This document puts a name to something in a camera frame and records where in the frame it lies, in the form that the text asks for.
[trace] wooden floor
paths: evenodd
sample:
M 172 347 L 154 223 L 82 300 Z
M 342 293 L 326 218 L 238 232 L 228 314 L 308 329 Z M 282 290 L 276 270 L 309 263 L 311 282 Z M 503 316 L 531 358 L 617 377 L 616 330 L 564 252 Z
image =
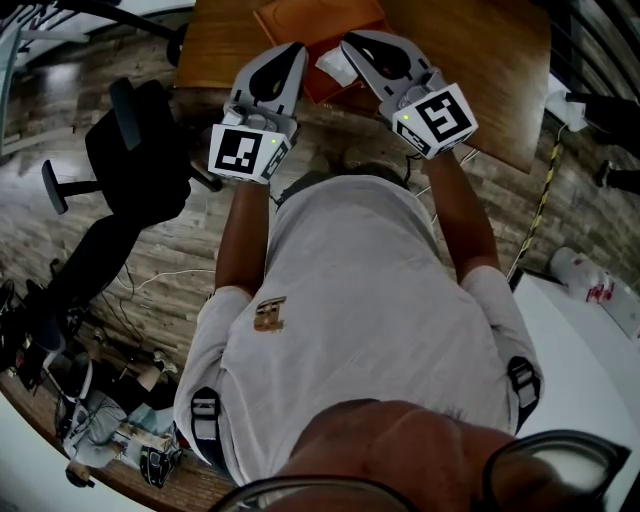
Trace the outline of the wooden floor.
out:
M 178 26 L 185 17 L 188 14 L 174 14 L 162 20 Z M 110 213 L 101 194 L 95 193 L 70 199 L 69 211 L 56 215 L 42 183 L 42 162 L 51 159 L 61 182 L 90 179 L 83 137 L 110 108 L 109 84 L 127 76 L 134 84 L 158 79 L 169 88 L 175 70 L 166 62 L 164 52 L 164 42 L 155 37 L 129 28 L 109 29 L 87 45 L 67 45 L 45 55 L 16 77 L 11 92 L 10 132 L 24 136 L 68 124 L 77 128 L 69 140 L 21 151 L 0 167 L 0 272 L 3 278 L 16 280 L 19 291 L 24 290 L 28 278 L 46 284 L 50 279 L 49 262 L 53 258 L 66 260 L 89 226 Z M 206 124 L 226 96 L 225 91 L 176 90 L 171 103 L 177 119 Z M 307 102 L 300 105 L 299 119 L 299 143 L 273 181 L 276 197 L 305 171 L 306 163 L 319 151 L 337 158 L 351 147 L 354 154 L 387 163 L 402 175 L 406 172 L 407 148 L 375 120 Z M 465 166 L 490 215 L 505 272 L 517 255 L 535 212 L 558 128 L 555 121 L 545 119 L 537 159 L 529 175 L 484 155 Z M 610 148 L 594 146 L 588 134 L 565 133 L 563 140 L 548 207 L 525 264 L 542 270 L 558 247 L 569 245 L 586 251 L 637 289 L 639 198 L 615 190 L 598 190 L 592 184 L 591 175 L 605 156 L 612 155 Z M 205 140 L 199 150 L 203 164 L 206 153 Z M 640 167 L 626 155 L 619 155 L 617 161 Z M 410 183 L 415 192 L 428 185 L 418 172 L 412 174 Z M 136 243 L 128 260 L 136 286 L 160 272 L 213 270 L 232 193 L 232 184 L 213 194 L 192 183 L 192 194 L 182 214 L 144 231 Z M 433 211 L 429 193 L 423 194 L 421 200 Z M 130 298 L 130 282 L 123 270 L 120 279 L 125 286 L 112 283 L 105 293 L 106 300 L 97 297 L 92 310 L 104 320 L 116 345 L 135 346 L 136 335 L 129 332 L 133 327 L 118 306 L 119 299 L 125 299 L 122 306 L 143 337 L 144 349 L 160 347 L 182 366 L 198 311 L 213 290 L 213 277 L 204 272 L 163 276 Z M 85 325 L 81 336 L 92 337 L 95 330 Z M 113 350 L 112 356 L 117 357 L 117 351 Z

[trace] white paper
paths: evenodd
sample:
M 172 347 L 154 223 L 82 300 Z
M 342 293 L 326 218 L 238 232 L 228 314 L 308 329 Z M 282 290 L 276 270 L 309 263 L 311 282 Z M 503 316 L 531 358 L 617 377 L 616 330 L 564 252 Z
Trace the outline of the white paper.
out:
M 352 84 L 358 73 L 353 69 L 340 47 L 329 50 L 316 62 L 316 67 L 338 82 L 342 87 Z

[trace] black strap buckle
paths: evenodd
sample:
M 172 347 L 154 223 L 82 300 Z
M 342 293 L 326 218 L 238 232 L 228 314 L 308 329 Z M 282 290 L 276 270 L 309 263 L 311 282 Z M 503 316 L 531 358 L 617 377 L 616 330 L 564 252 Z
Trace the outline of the black strap buckle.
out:
M 507 375 L 520 401 L 518 411 L 518 430 L 520 430 L 540 400 L 540 378 L 529 360 L 520 356 L 511 358 Z

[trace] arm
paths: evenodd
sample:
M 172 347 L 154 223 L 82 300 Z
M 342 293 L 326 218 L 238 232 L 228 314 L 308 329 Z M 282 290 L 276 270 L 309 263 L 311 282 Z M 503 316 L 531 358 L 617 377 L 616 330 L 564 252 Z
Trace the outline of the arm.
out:
M 458 282 L 476 267 L 500 270 L 489 218 L 453 153 L 424 162 L 436 213 Z
M 254 296 L 264 280 L 269 238 L 269 187 L 239 183 L 222 235 L 216 289 L 235 286 Z

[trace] wooden table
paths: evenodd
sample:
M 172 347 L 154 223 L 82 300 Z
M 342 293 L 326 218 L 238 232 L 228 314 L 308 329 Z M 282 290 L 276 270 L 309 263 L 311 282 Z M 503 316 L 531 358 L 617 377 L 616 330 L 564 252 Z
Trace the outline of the wooden table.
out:
M 198 0 L 180 58 L 177 87 L 231 87 L 237 72 L 271 47 L 253 16 L 270 0 Z M 529 172 L 540 134 L 551 35 L 529 0 L 379 0 L 395 33 L 414 41 L 457 82 L 480 128 L 470 146 Z M 369 90 L 332 100 L 374 112 Z

